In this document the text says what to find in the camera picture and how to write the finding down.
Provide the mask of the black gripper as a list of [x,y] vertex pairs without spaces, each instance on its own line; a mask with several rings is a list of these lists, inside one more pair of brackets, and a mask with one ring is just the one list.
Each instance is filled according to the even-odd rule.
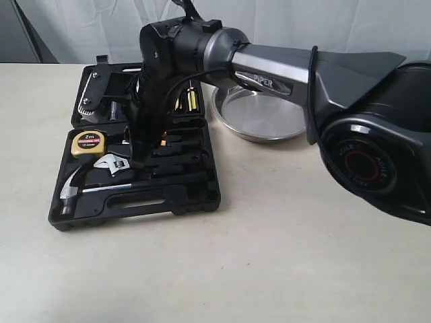
[[125,108],[133,166],[143,167],[160,145],[183,83],[205,74],[205,47],[221,29],[220,20],[194,20],[186,16],[142,27],[141,71],[130,85],[131,101]]

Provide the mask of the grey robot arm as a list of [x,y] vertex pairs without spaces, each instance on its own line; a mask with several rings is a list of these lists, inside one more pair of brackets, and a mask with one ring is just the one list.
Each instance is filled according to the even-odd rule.
[[299,106],[330,175],[378,210],[430,224],[430,63],[393,52],[339,53],[253,44],[219,20],[178,17],[140,30],[141,71],[128,118],[142,164],[197,79]]

